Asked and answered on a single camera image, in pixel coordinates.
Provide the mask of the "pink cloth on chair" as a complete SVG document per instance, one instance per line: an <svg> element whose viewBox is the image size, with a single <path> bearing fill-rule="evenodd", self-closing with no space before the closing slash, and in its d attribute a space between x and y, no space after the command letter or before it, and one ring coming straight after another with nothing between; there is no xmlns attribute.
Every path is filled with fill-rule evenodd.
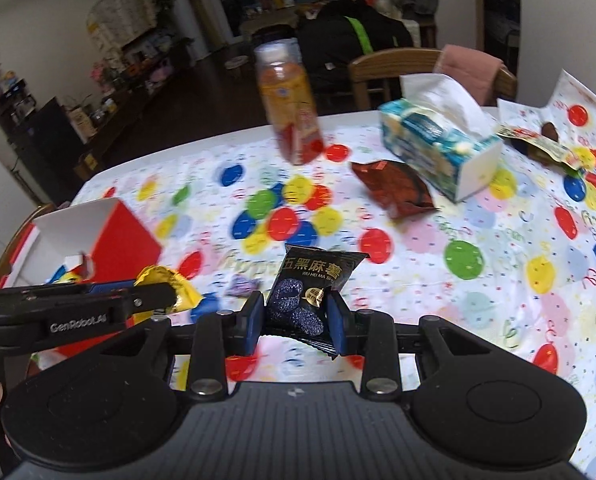
<svg viewBox="0 0 596 480"><path fill-rule="evenodd" d="M455 44L447 44L440 52L433 71L459 82L480 105L493 96L494 82L504 67L499 58L488 53Z"/></svg>

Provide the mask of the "blue tissue box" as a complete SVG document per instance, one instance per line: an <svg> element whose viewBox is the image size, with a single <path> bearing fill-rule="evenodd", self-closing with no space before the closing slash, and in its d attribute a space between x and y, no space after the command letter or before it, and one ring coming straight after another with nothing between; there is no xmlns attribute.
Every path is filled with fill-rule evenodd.
<svg viewBox="0 0 596 480"><path fill-rule="evenodd" d="M503 148L497 120L450 76L400 80L401 99L379 106L383 145L454 203L488 186Z"/></svg>

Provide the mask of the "black bag green stripe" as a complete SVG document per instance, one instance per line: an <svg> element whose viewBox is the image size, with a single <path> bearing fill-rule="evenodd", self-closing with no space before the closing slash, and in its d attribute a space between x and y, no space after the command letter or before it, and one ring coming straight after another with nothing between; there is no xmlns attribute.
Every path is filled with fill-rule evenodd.
<svg viewBox="0 0 596 480"><path fill-rule="evenodd" d="M388 18L365 0L331 0L314 18L297 26L302 62L309 73L347 72L356 58L382 50L412 48L405 25Z"/></svg>

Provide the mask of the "green gold snack wrapper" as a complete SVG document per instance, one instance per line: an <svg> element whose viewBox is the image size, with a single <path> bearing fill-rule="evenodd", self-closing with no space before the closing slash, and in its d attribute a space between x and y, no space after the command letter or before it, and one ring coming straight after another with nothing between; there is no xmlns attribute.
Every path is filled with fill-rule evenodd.
<svg viewBox="0 0 596 480"><path fill-rule="evenodd" d="M519 127L499 125L495 132L503 139L519 144L528 155L535 155L538 159L548 160L553 164L564 165L574 171L582 168L581 159L570 148L543 136L542 133Z"/></svg>

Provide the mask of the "white tower fan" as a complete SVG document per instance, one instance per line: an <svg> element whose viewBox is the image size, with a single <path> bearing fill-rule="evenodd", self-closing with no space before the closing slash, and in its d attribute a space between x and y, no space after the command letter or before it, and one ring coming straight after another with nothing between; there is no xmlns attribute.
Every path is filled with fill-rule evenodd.
<svg viewBox="0 0 596 480"><path fill-rule="evenodd" d="M173 0L172 13L179 36L187 41L187 50L193 63L206 58L210 52L202 36L191 1Z"/></svg>

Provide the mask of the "red white cardboard box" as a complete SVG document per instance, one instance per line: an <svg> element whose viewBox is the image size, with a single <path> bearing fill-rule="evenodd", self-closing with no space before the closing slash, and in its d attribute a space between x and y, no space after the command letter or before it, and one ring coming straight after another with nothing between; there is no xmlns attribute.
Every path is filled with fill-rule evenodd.
<svg viewBox="0 0 596 480"><path fill-rule="evenodd" d="M102 198L36 218L2 288L133 280L162 246L119 198Z"/></svg>

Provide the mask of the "black sesame snack packet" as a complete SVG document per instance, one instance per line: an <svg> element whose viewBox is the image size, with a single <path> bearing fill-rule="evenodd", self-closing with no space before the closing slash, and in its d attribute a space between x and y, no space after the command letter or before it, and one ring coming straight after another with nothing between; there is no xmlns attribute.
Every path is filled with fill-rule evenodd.
<svg viewBox="0 0 596 480"><path fill-rule="evenodd" d="M367 257L366 252L288 244L265 302L264 333L296 339L334 359L338 352L330 336L327 295L340 292Z"/></svg>

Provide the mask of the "red brown foil snack bag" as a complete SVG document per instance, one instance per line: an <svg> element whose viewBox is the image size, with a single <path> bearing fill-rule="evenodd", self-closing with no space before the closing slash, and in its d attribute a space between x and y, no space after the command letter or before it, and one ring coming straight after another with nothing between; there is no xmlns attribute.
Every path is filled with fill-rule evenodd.
<svg viewBox="0 0 596 480"><path fill-rule="evenodd" d="M391 220L401 221L437 210L427 184L404 162L352 162L351 169Z"/></svg>

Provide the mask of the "yellow snack packet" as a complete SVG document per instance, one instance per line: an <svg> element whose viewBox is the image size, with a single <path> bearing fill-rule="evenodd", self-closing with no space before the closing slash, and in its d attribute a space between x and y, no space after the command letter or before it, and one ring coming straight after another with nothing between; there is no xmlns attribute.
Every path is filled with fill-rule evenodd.
<svg viewBox="0 0 596 480"><path fill-rule="evenodd" d="M185 276L166 266L146 266L134 281L135 286L153 284L167 284L175 291L175 303L161 308L167 314L193 310L202 300L202 296Z"/></svg>

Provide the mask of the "orange juice bottle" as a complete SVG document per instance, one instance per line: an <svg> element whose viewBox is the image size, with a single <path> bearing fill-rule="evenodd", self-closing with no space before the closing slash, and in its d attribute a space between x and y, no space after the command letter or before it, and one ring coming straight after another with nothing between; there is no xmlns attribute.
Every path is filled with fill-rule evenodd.
<svg viewBox="0 0 596 480"><path fill-rule="evenodd" d="M324 149L315 99L296 38L255 48L257 79L267 121L287 162L302 166Z"/></svg>

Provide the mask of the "balloon pattern tablecloth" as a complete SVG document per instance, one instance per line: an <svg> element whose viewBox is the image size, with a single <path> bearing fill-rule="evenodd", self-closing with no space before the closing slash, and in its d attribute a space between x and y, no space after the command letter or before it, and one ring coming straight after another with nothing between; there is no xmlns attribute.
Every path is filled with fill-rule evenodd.
<svg viewBox="0 0 596 480"><path fill-rule="evenodd" d="M582 172L504 148L487 188L460 203L435 194L433 214L394 222L351 170L388 157L369 112L325 118L327 149L309 166L259 127L110 169L77 202L122 200L207 309L239 308L249 283L269 289L289 244L366 252L343 289L351 307L441 315L574 385L587 424L573 460L596 479L596 98L562 74L543 110L503 113L550 120Z"/></svg>

